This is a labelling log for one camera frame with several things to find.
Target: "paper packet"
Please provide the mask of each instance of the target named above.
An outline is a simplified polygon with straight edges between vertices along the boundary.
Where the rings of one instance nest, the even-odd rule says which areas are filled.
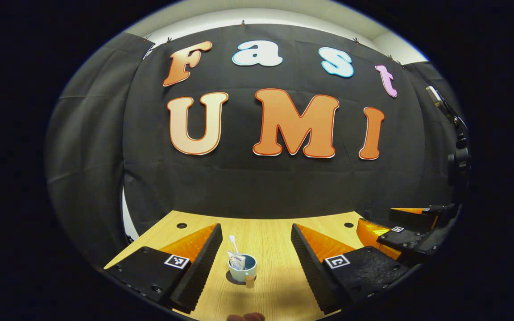
[[[229,251],[227,252],[227,255],[229,256],[229,262],[233,268],[236,268],[237,270],[245,270],[245,256]]]

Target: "letter m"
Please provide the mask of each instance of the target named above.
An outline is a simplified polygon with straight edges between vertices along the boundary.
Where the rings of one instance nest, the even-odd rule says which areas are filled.
[[[308,132],[311,133],[308,145],[303,152],[308,157],[331,158],[335,154],[332,146],[334,113],[338,100],[326,95],[312,98],[303,115],[298,115],[289,94],[281,89],[261,89],[255,93],[263,104],[261,140],[253,146],[257,155],[276,156],[283,148],[277,144],[277,130],[281,131],[285,145],[291,155],[300,149]]]

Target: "table surface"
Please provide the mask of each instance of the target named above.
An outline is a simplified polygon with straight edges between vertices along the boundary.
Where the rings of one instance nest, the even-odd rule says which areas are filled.
[[[142,246],[162,248],[186,235],[220,223],[223,242],[211,267],[198,305],[189,315],[200,321],[225,321],[227,315],[259,312],[267,320],[315,321],[326,317],[318,307],[291,242],[291,227],[298,223],[348,244],[363,247],[356,235],[355,212],[298,219],[234,219],[171,211],[157,224],[120,252],[109,268]],[[177,228],[185,223],[186,228]],[[354,224],[345,227],[345,223]],[[247,288],[226,279],[227,252],[235,252],[229,235],[234,235],[239,252],[257,260],[255,286]]]

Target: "light blue cup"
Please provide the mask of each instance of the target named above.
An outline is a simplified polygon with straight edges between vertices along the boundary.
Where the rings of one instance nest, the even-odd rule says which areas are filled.
[[[245,256],[245,270],[238,270],[231,266],[231,262],[227,260],[227,265],[229,266],[229,272],[231,272],[231,277],[237,282],[245,282],[245,276],[255,276],[257,275],[257,260],[253,256],[249,254],[241,254]]]

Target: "spoon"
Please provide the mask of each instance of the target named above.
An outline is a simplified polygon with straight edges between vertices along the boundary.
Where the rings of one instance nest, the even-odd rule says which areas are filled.
[[[230,240],[231,242],[233,242],[233,246],[235,247],[235,252],[237,252],[237,254],[239,254],[239,250],[237,250],[237,245],[235,245],[235,236],[230,235],[230,236],[229,236],[229,240]]]

